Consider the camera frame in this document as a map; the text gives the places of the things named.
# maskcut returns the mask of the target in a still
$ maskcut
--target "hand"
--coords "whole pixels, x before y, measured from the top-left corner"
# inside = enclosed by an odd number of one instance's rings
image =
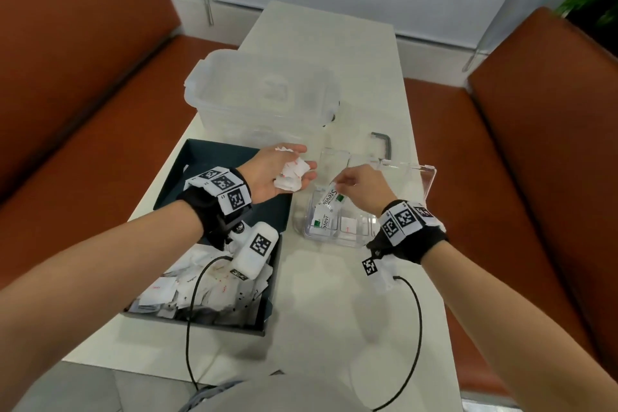
[[[279,147],[285,147],[286,149],[294,150],[293,152],[282,152],[275,150]],[[272,199],[279,194],[289,194],[291,191],[284,191],[274,187],[274,179],[279,176],[283,166],[288,162],[293,162],[298,155],[305,153],[307,147],[300,144],[277,144],[273,147],[267,147],[255,154],[251,160],[244,165],[239,166],[237,169],[242,174],[245,181],[249,185],[251,190],[251,201],[254,204]],[[307,162],[307,164],[314,170],[318,164],[316,162]],[[314,171],[305,173],[302,180],[302,187],[300,190],[305,189],[309,183],[317,178],[318,175]]]
[[[378,217],[388,204],[397,199],[382,172],[374,170],[369,165],[346,168],[334,182],[339,194],[350,197],[352,203],[362,211]]]

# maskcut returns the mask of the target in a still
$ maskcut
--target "wrist strap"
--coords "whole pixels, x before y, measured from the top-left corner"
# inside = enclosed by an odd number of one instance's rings
[[[203,237],[219,250],[224,249],[229,232],[251,210],[251,190],[235,168],[217,166],[188,179],[176,200],[191,206],[204,228]]]
[[[448,241],[440,221],[424,205],[396,200],[378,219],[381,229],[367,244],[374,259],[393,254],[416,264],[440,241]]]

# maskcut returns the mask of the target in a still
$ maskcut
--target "gray handle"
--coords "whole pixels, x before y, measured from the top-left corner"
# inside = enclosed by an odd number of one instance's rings
[[[377,137],[378,139],[382,139],[384,140],[384,142],[386,142],[386,156],[384,158],[387,160],[390,160],[392,157],[392,146],[390,144],[390,137],[386,134],[381,134],[379,132],[372,132],[371,134],[374,137]]]

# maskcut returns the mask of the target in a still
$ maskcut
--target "seat backrest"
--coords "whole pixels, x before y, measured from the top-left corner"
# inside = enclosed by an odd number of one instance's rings
[[[1,196],[180,20],[170,0],[0,0],[0,6]]]
[[[469,83],[618,377],[618,60],[542,8]]]

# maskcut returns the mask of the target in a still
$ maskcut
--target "gray tiled floor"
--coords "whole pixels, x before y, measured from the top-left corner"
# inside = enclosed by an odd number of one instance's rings
[[[176,412],[193,393],[182,381],[60,362],[39,379],[14,412]],[[465,412],[516,409],[464,401]]]

